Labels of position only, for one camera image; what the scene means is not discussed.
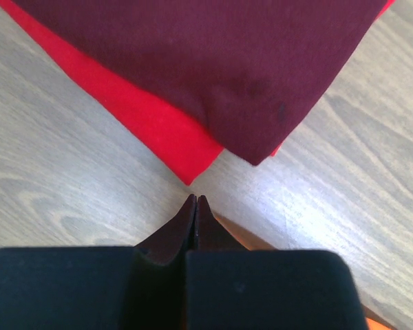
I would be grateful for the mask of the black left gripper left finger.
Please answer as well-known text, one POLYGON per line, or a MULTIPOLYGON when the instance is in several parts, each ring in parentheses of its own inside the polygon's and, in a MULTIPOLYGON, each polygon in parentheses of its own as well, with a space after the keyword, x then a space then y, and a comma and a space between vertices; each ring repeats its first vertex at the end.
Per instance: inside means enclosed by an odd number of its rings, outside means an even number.
POLYGON ((178 329, 196 201, 135 246, 0 248, 0 329, 178 329))

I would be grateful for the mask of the red t-shirt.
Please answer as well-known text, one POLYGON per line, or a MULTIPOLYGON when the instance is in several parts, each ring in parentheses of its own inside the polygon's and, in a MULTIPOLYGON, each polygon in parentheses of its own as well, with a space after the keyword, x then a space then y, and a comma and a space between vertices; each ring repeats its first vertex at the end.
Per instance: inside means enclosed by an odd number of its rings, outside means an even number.
POLYGON ((194 117, 104 68, 44 27, 17 2, 0 1, 0 7, 182 182, 190 184, 223 150, 228 150, 194 117))

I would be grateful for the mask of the maroon t-shirt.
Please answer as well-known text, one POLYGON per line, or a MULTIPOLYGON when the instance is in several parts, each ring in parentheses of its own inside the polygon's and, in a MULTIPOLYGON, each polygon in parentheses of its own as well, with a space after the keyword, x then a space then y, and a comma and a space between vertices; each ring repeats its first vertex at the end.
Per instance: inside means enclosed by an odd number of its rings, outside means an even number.
POLYGON ((257 165, 307 116, 384 1, 18 1, 257 165))

